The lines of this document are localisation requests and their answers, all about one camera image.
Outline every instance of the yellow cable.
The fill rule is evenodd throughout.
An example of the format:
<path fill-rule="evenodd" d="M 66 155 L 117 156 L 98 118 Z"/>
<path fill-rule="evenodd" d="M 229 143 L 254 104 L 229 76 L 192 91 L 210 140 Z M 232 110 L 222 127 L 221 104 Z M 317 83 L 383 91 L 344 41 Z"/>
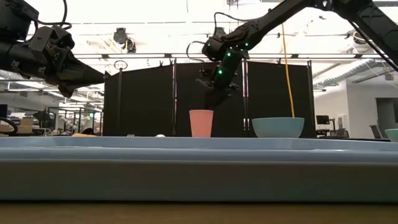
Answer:
<path fill-rule="evenodd" d="M 284 24 L 282 24 L 282 38 L 283 38 L 283 41 L 284 41 L 285 69 L 286 69 L 287 88 L 289 89 L 290 109 L 292 110 L 292 117 L 294 118 L 295 117 L 295 115 L 294 115 L 294 104 L 293 104 L 292 89 L 290 88 L 289 66 L 287 65 L 285 27 L 284 27 Z"/>

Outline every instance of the computer monitor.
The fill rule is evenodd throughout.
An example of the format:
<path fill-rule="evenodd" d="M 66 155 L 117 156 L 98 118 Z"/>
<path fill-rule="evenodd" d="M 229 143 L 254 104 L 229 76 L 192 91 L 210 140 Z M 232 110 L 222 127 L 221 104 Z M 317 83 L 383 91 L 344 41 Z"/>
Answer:
<path fill-rule="evenodd" d="M 330 124 L 328 115 L 317 115 L 317 124 Z"/>
<path fill-rule="evenodd" d="M 0 117 L 7 118 L 7 105 L 0 105 Z"/>

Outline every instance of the ceiling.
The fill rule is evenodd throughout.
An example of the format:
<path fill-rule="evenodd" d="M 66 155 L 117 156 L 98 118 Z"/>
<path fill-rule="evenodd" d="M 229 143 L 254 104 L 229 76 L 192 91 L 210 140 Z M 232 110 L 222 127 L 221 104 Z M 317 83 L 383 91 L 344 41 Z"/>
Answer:
<path fill-rule="evenodd" d="M 62 0 L 26 0 L 39 12 L 39 19 L 45 22 L 58 22 L 63 14 Z M 159 54 L 171 53 L 186 62 L 185 49 L 193 40 L 205 41 L 214 30 L 213 14 L 216 11 L 231 14 L 240 19 L 250 19 L 264 15 L 268 9 L 278 5 L 278 1 L 241 0 L 239 5 L 227 4 L 226 0 L 68 0 L 67 22 L 73 24 L 69 32 L 76 46 L 73 53 L 82 62 L 91 67 L 109 73 L 116 73 L 113 63 L 122 56 L 103 59 L 103 54 L 123 54 L 120 46 L 113 42 L 113 33 L 117 27 L 125 27 L 130 38 L 137 45 L 137 53 L 123 58 L 129 65 L 129 70 L 159 66 Z M 396 7 L 381 7 L 393 20 L 398 22 Z M 224 27 L 228 33 L 234 30 L 238 23 L 225 16 L 217 17 L 218 27 Z M 333 12 L 307 8 L 284 23 L 287 54 L 352 54 L 373 53 L 367 45 L 355 45 L 347 33 L 353 28 L 344 19 Z M 254 54 L 284 53 L 282 26 L 270 31 L 254 49 Z M 200 54 L 201 45 L 192 45 L 190 53 Z M 344 55 L 332 55 L 339 59 L 313 60 L 313 73 L 317 78 L 322 75 L 341 72 L 336 69 L 337 63 L 348 64 L 353 59 Z M 273 59 L 259 59 L 275 62 Z M 308 59 L 289 59 L 290 62 L 306 64 Z M 382 78 L 373 78 L 363 83 L 384 83 Z M 103 90 L 103 85 L 92 86 L 93 91 Z"/>

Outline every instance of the yellow object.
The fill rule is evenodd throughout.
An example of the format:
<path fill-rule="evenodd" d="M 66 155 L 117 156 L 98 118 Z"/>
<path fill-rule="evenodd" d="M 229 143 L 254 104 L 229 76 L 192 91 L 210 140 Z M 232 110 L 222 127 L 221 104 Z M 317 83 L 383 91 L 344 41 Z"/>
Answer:
<path fill-rule="evenodd" d="M 90 134 L 76 133 L 76 134 L 73 134 L 72 137 L 95 137 L 95 136 L 94 135 L 90 135 Z"/>
<path fill-rule="evenodd" d="M 287 80 L 287 88 L 289 89 L 289 97 L 290 97 L 290 109 L 292 110 L 292 117 L 294 118 L 294 104 L 293 104 L 293 96 L 292 89 L 290 87 L 290 78 L 289 78 L 289 66 L 287 65 L 287 56 L 286 56 L 286 41 L 285 41 L 285 27 L 282 24 L 282 38 L 284 41 L 284 55 L 285 55 L 285 68 L 286 68 L 286 80 Z"/>

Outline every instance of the small light blue bowl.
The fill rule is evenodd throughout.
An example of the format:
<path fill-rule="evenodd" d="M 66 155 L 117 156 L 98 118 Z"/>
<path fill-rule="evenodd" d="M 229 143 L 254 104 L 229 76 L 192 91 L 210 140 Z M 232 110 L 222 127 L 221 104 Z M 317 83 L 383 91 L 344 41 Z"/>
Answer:
<path fill-rule="evenodd" d="M 304 127 L 304 118 L 256 118 L 253 129 L 259 138 L 298 138 Z"/>
<path fill-rule="evenodd" d="M 387 129 L 384 131 L 392 142 L 398 142 L 398 129 Z"/>

